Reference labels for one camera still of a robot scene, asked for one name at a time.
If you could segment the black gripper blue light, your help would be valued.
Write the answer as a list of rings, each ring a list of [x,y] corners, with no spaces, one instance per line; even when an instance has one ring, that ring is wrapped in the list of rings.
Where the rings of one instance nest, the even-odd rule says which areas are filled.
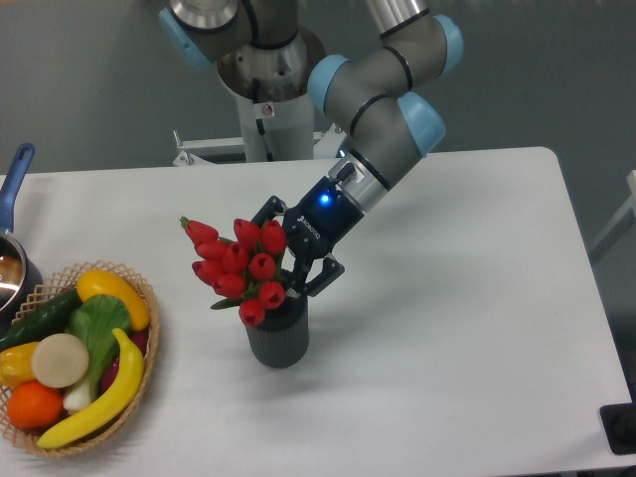
[[[315,184],[295,207],[286,210],[280,198],[271,196],[250,221],[262,227],[266,221],[284,215],[282,227],[292,254],[296,258],[306,254],[308,260],[323,257],[321,270],[310,278],[283,269],[287,297],[315,297],[345,272],[344,265],[330,252],[364,214],[327,177]]]

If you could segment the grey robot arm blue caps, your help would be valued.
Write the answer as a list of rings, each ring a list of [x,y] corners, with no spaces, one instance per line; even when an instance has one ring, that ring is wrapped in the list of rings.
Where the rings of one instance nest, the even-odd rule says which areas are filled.
[[[327,55],[294,1],[171,1],[159,15],[184,61],[215,67],[235,97],[247,161],[312,158],[316,113],[348,136],[341,159],[295,207],[273,198],[256,215],[282,219],[293,295],[314,296],[343,272],[334,245],[445,133],[415,88],[458,64],[460,30],[422,1],[367,7],[382,44],[356,62]]]

